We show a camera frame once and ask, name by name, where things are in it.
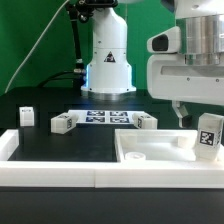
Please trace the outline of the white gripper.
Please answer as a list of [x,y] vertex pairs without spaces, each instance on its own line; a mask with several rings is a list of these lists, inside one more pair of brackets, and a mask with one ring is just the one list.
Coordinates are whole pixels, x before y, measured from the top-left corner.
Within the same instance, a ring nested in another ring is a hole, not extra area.
[[183,55],[153,55],[147,62],[147,88],[153,98],[172,100],[179,126],[190,128],[192,116],[183,102],[224,106],[224,59],[218,65],[190,66]]

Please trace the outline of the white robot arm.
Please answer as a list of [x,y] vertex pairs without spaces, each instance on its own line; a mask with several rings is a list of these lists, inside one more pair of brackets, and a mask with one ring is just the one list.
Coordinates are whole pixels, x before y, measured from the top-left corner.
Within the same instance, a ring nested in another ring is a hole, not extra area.
[[[140,0],[76,0],[67,9],[73,19],[93,21],[93,57],[83,94],[117,100],[133,93],[126,59],[127,24],[114,8]],[[170,100],[184,127],[186,102],[224,106],[224,0],[160,0],[175,15],[175,26],[147,41],[147,89]]]

